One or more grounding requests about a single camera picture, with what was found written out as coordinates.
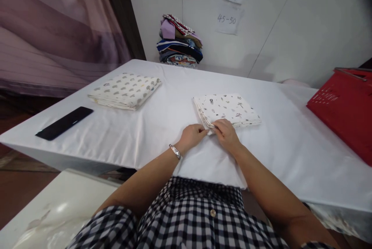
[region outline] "wrist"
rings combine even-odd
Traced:
[[[242,145],[241,143],[239,144],[236,144],[234,146],[232,146],[231,148],[229,148],[229,153],[234,157],[238,157],[239,155],[241,155],[242,153],[244,153],[244,151],[246,151],[247,148]]]
[[[176,144],[174,144],[174,147],[179,151],[182,157],[184,157],[185,154],[189,151],[189,148],[181,142],[177,142]]]

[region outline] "curtain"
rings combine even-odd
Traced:
[[[131,59],[109,0],[0,0],[0,89],[66,97]]]

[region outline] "floor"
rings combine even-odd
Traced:
[[[58,101],[59,99],[54,98],[28,99],[25,104],[32,107],[28,107],[25,112],[18,107],[17,101],[10,105],[0,100],[0,134]],[[123,168],[100,177],[125,181],[134,172],[135,170]],[[58,174],[58,170],[0,144],[0,194],[6,198],[0,200],[0,230]],[[248,213],[266,220],[263,211],[248,191],[243,192],[243,199]],[[343,236],[331,230],[330,233],[342,249],[372,248],[357,238]]]

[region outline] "silver bracelet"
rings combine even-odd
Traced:
[[[169,147],[173,150],[174,154],[177,156],[178,160],[182,160],[181,153],[175,148],[173,145],[169,145]]]

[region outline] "handwritten number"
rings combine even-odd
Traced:
[[[218,15],[218,22],[224,22],[226,19],[225,19],[226,16],[222,16],[221,14]],[[235,24],[236,23],[236,19],[234,19],[233,17],[231,17],[230,19],[228,19],[229,24]]]

